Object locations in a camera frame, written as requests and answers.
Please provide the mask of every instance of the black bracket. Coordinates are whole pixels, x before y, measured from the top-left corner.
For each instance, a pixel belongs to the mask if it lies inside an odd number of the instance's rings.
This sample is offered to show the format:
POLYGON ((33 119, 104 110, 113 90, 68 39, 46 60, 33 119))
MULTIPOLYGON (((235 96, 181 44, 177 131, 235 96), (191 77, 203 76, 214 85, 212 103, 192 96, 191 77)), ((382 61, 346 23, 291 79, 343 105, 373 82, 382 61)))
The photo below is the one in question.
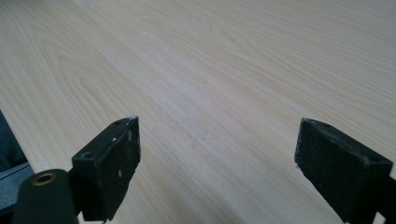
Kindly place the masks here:
POLYGON ((396 223, 392 161, 312 119, 301 121, 294 160, 344 222, 373 223, 379 212, 396 223))
POLYGON ((140 162, 138 117, 113 122, 72 158, 73 168, 48 170, 20 188, 12 223, 78 223, 112 219, 140 162))

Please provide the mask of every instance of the wooden table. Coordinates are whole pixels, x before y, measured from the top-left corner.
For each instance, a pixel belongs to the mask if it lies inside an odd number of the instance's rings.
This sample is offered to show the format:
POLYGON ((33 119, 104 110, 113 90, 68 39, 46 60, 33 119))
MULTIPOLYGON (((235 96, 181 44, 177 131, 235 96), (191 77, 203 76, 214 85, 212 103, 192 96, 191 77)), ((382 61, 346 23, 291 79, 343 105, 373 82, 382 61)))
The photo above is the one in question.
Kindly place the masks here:
POLYGON ((396 161, 395 99, 391 0, 0 1, 0 106, 36 172, 139 116, 112 223, 342 223, 293 161, 300 119, 396 161))

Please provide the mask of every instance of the wooden surface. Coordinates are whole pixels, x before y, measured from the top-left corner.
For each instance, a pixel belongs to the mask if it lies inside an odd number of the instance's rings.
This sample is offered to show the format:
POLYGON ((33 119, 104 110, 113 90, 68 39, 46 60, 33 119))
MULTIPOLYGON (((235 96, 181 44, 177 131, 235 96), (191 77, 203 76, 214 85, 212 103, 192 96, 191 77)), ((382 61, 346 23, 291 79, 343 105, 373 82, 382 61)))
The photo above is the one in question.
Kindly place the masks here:
POLYGON ((0 1, 0 107, 36 172, 139 116, 112 223, 342 223, 293 161, 300 119, 396 161, 395 99, 391 0, 0 1))

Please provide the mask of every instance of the round screw hole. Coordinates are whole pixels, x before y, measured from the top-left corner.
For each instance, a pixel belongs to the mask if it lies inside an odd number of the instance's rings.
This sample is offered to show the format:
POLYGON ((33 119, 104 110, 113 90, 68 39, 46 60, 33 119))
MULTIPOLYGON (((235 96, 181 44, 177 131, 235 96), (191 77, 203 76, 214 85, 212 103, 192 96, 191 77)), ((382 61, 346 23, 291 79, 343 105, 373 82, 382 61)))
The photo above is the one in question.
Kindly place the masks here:
POLYGON ((92 153, 91 152, 84 152, 84 153, 81 154, 81 157, 86 158, 86 159, 91 158, 92 157, 92 153))
POLYGON ((33 185, 35 185, 35 186, 46 185, 46 184, 52 182, 52 180, 54 180, 55 178, 56 178, 56 174, 55 173, 46 173, 46 174, 37 176, 33 180, 33 185))

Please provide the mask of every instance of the wood grain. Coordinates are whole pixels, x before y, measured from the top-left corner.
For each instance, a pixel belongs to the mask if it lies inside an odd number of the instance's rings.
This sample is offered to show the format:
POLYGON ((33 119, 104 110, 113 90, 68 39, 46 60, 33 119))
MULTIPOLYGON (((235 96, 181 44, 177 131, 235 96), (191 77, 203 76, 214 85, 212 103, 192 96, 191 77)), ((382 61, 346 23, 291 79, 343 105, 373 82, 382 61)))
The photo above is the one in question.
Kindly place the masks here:
POLYGON ((342 223, 300 119, 396 161, 395 36, 391 0, 2 0, 0 106, 37 172, 139 116, 112 223, 342 223))

